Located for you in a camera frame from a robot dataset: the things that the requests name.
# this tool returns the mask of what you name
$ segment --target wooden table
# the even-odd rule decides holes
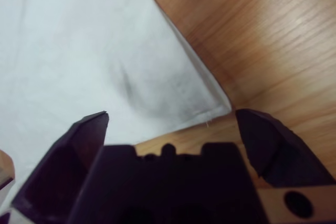
[[[234,107],[279,119],[336,176],[336,0],[156,1]],[[206,141],[243,150],[232,116],[137,148],[157,152],[172,142],[180,152],[198,152]]]

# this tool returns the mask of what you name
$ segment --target hole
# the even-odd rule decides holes
[[[313,215],[313,206],[309,199],[297,191],[285,194],[285,203],[288,209],[298,217],[310,218]]]

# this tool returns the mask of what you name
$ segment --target black plastic part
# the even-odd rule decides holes
[[[268,223],[234,144],[205,144],[201,155],[166,145],[146,157],[104,146],[68,223]]]
[[[100,112],[73,124],[39,162],[12,206],[36,224],[66,223],[104,144],[108,120]]]
[[[296,216],[305,219],[313,216],[313,205],[305,195],[289,191],[285,194],[284,200],[287,208]]]
[[[314,153],[294,132],[271,115],[236,111],[248,159],[259,176],[275,187],[336,184]]]
[[[10,212],[7,212],[2,216],[0,216],[0,224],[8,224],[10,216],[11,216]]]

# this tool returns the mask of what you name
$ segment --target wooden surface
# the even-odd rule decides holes
[[[313,215],[302,219],[286,206],[286,193],[296,191],[303,194],[313,206]],[[268,220],[281,223],[334,223],[336,221],[336,186],[314,186],[296,188],[259,189],[258,195]]]
[[[336,175],[336,0],[156,1],[233,106],[281,120]],[[212,129],[213,135],[230,135],[223,127]],[[212,135],[181,134],[177,144],[186,151]]]

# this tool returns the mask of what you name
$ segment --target white towel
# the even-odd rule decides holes
[[[0,149],[16,183],[71,124],[106,110],[106,144],[135,144],[230,112],[154,0],[0,0]]]

